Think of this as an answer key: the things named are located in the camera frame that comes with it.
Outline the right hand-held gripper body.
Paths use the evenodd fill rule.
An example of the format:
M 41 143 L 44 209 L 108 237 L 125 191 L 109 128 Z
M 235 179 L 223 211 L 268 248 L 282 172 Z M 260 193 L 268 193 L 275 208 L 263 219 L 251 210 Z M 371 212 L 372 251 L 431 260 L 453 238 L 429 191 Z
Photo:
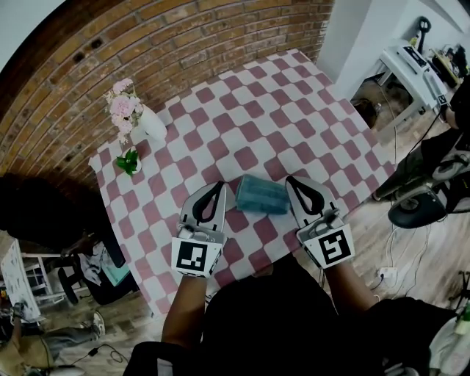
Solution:
M 355 255 L 350 225 L 340 218 L 339 209 L 329 209 L 319 219 L 296 233 L 304 250 L 319 268 L 327 269 Z

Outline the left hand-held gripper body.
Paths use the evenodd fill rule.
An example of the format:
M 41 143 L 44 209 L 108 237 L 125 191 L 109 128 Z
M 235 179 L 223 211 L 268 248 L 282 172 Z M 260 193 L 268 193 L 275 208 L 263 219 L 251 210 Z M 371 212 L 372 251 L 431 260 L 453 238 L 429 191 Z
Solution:
M 223 254 L 226 235 L 217 225 L 179 223 L 171 243 L 171 267 L 182 275 L 210 278 Z

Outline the blue towel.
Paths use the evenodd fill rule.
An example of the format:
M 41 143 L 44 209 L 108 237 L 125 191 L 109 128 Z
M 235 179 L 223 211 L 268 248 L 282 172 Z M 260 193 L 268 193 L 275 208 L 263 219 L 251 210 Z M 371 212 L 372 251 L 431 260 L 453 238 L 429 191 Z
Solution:
M 285 186 L 244 175 L 236 189 L 236 208 L 242 212 L 284 215 L 289 209 Z

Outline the person's left forearm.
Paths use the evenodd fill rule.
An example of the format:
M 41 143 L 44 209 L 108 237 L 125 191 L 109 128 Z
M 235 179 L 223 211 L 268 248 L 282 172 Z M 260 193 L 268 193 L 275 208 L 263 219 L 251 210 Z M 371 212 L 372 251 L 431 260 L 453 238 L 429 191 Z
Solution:
M 184 276 L 164 321 L 162 342 L 197 347 L 203 332 L 207 280 Z

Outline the small potted green plant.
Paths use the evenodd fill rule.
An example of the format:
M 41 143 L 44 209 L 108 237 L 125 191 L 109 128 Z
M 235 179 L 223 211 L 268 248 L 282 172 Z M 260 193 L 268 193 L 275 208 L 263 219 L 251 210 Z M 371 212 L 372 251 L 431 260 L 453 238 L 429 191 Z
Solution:
M 118 156 L 115 160 L 115 164 L 128 176 L 135 175 L 142 168 L 140 156 L 134 146 L 128 149 L 123 155 Z

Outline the teal book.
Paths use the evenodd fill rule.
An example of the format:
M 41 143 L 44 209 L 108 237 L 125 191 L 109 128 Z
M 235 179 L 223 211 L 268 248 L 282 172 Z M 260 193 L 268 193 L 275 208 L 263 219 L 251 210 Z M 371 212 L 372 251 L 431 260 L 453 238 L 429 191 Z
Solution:
M 118 286 L 130 273 L 129 267 L 126 264 L 122 267 L 116 267 L 113 262 L 110 264 L 102 264 L 101 269 L 113 286 Z

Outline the white vase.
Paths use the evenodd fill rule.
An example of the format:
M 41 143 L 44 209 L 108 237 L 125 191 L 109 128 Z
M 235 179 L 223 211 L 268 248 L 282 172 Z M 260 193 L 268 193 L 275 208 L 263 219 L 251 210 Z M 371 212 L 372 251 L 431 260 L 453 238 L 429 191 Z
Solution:
M 139 118 L 139 126 L 145 133 L 156 141 L 164 141 L 167 136 L 167 128 L 159 116 L 146 105 Z

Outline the grey office chair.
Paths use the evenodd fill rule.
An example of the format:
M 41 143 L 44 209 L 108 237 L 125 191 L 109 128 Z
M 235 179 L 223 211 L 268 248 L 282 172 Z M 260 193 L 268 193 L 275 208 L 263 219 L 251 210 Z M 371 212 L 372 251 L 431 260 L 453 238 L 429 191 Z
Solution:
M 397 199 L 388 219 L 399 228 L 412 229 L 469 212 L 470 151 L 454 150 L 434 169 L 431 182 Z

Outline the black bag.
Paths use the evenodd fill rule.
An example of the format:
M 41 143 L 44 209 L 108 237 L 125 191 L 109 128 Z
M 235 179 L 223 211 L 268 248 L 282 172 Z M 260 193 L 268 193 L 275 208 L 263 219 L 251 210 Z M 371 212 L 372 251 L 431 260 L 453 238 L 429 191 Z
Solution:
M 372 129 L 377 121 L 377 111 L 373 103 L 367 98 L 359 98 L 352 100 L 352 105 L 367 126 Z

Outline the white crumpled cloth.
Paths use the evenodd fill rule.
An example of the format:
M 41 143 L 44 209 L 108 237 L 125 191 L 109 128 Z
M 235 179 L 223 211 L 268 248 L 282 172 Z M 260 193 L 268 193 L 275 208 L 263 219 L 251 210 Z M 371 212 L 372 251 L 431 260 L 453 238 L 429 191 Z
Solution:
M 84 278 L 100 286 L 101 278 L 99 277 L 99 274 L 107 262 L 107 259 L 108 253 L 103 242 L 100 242 L 93 247 L 91 256 L 80 253 L 80 267 L 82 269 Z

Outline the pink flower bouquet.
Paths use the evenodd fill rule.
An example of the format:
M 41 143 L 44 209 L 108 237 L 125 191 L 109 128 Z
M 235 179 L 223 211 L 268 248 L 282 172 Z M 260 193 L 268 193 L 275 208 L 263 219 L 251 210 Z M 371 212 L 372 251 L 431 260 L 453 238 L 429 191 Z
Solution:
M 112 124 L 117 128 L 117 139 L 121 145 L 125 145 L 143 114 L 143 105 L 135 92 L 133 81 L 126 78 L 114 83 L 104 98 Z

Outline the black star chair base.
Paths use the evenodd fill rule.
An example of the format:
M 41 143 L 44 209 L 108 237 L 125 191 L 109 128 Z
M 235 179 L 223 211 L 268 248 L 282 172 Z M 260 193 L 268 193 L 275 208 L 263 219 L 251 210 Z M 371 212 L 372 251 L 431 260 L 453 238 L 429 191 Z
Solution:
M 458 311 L 470 300 L 470 271 L 459 270 L 446 291 L 446 309 Z

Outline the white patterned bag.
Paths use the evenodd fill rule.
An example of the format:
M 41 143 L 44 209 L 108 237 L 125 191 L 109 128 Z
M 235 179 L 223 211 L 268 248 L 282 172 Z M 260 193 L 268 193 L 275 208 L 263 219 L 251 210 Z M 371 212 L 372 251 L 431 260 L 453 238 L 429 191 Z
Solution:
M 444 376 L 461 376 L 470 364 L 470 321 L 449 320 L 430 345 L 430 368 Z

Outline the white metal rack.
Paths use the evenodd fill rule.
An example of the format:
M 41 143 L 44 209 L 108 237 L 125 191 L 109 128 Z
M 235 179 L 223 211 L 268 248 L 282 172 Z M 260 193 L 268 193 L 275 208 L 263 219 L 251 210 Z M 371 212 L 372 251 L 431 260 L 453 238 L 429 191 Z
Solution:
M 60 253 L 21 253 L 21 258 L 26 279 L 40 308 L 67 300 L 58 277 L 60 267 L 70 269 L 63 255 Z

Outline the white printed board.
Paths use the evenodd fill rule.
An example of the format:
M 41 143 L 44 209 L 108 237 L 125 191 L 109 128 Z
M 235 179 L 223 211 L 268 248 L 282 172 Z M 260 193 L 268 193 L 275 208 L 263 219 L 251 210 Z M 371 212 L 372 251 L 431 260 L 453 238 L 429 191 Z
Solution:
M 3 276 L 10 302 L 23 304 L 23 319 L 27 322 L 36 322 L 41 313 L 35 296 L 26 275 L 19 241 L 15 239 L 7 253 L 0 262 L 0 270 Z

